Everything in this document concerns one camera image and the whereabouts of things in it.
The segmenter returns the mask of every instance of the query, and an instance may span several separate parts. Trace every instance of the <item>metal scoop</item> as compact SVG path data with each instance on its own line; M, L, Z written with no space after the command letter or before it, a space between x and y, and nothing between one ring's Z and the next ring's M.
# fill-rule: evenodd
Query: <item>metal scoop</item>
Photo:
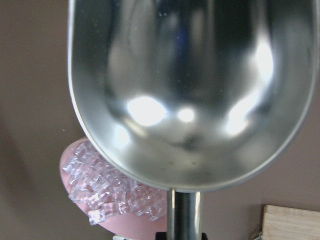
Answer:
M316 0L70 0L68 74L87 137L169 190L170 240L201 237L201 192L258 174L318 77Z

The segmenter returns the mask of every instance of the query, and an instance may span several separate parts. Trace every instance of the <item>brown wall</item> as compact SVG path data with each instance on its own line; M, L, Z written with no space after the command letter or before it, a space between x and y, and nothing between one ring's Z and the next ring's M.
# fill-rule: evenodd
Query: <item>brown wall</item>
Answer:
M0 1L0 239L105 240L61 184L64 148L83 136L67 83L66 0ZM248 182L205 194L211 240L248 240L264 204L320 211L320 89L294 142Z

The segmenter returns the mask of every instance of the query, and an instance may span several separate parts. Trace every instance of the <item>wooden board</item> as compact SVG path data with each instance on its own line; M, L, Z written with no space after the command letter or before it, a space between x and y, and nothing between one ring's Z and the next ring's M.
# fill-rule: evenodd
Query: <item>wooden board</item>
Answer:
M320 212L266 205L263 240L320 240Z

